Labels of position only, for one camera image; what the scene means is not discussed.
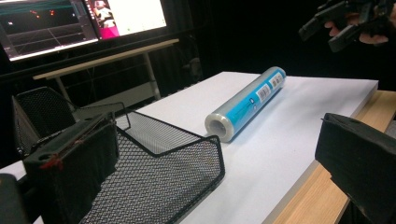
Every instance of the white desk surface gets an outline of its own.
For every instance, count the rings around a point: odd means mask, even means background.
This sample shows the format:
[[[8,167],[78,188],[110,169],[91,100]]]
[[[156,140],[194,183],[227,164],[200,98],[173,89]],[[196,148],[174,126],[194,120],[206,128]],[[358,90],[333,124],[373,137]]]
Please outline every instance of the white desk surface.
[[[205,136],[205,117],[257,76],[223,72],[138,111]],[[270,221],[314,162],[324,114],[354,117],[376,88],[376,80],[287,77],[259,114],[230,143],[221,144],[223,181],[181,222]],[[21,169],[19,162],[0,173],[21,176]]]

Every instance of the computer monitor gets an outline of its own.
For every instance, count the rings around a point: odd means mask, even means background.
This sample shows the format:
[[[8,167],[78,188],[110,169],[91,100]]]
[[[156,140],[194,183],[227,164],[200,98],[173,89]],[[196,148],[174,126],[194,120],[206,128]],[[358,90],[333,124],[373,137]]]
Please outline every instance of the computer monitor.
[[[160,0],[84,0],[100,39],[166,26]]]
[[[83,0],[0,1],[0,43],[10,61],[96,41]]]

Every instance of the cling film roll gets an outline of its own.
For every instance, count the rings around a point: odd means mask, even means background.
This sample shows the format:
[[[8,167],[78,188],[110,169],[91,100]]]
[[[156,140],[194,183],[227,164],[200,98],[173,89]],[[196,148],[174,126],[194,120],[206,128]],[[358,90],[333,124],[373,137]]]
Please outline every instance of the cling film roll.
[[[281,89],[286,79],[280,67],[271,67],[205,119],[209,134],[229,142]]]

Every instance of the metal mesh tray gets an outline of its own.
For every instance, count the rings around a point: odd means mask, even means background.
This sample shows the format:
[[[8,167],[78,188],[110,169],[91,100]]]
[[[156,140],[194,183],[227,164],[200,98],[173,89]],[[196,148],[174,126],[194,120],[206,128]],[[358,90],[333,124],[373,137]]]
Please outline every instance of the metal mesh tray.
[[[202,137],[132,112],[118,129],[117,171],[81,223],[173,223],[225,175],[217,136]]]

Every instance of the table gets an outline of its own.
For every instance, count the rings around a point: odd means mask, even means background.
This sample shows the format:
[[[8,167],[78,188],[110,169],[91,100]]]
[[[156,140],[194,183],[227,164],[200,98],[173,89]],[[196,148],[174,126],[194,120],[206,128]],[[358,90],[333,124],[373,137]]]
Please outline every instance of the table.
[[[395,111],[396,92],[376,91],[355,119],[384,132]],[[330,177],[319,164],[274,223],[337,223],[349,199]]]
[[[62,68],[62,69],[54,70],[54,71],[51,71],[48,73],[40,74],[40,75],[34,76],[33,79],[34,80],[38,80],[41,78],[55,79],[64,98],[67,99],[68,101],[71,101],[70,97],[66,91],[66,88],[64,87],[64,84],[62,83],[62,80],[61,80],[62,76],[66,76],[71,73],[75,73],[75,72],[78,72],[78,71],[81,71],[81,70],[84,70],[87,68],[95,67],[98,65],[103,65],[106,63],[112,63],[115,61],[119,61],[122,59],[130,58],[130,57],[134,57],[134,56],[142,54],[144,57],[145,65],[148,70],[149,82],[142,84],[138,87],[132,88],[128,91],[124,91],[119,94],[110,96],[106,99],[95,102],[89,106],[105,105],[105,104],[109,104],[112,102],[123,102],[125,104],[125,106],[130,106],[130,105],[136,104],[142,100],[148,99],[151,96],[154,96],[156,100],[160,100],[161,95],[160,95],[160,91],[157,86],[157,81],[155,79],[154,72],[151,67],[151,61],[149,59],[149,52],[154,51],[156,49],[163,49],[163,48],[170,47],[177,42],[178,42],[178,39],[166,40],[166,41],[163,41],[163,42],[160,42],[157,44],[145,46],[143,48],[128,50],[128,51],[118,53],[115,55],[107,56],[104,58],[92,60],[92,61],[85,62],[85,63],[79,63],[79,64],[72,65],[72,66],[69,66],[66,68]]]
[[[138,111],[207,135],[205,116],[257,76],[223,72]],[[321,118],[336,113],[385,129],[396,93],[376,88],[376,80],[287,77],[254,120],[221,144],[223,181],[181,223],[334,223],[347,197],[314,159]],[[16,163],[0,172],[21,177],[23,168]]]

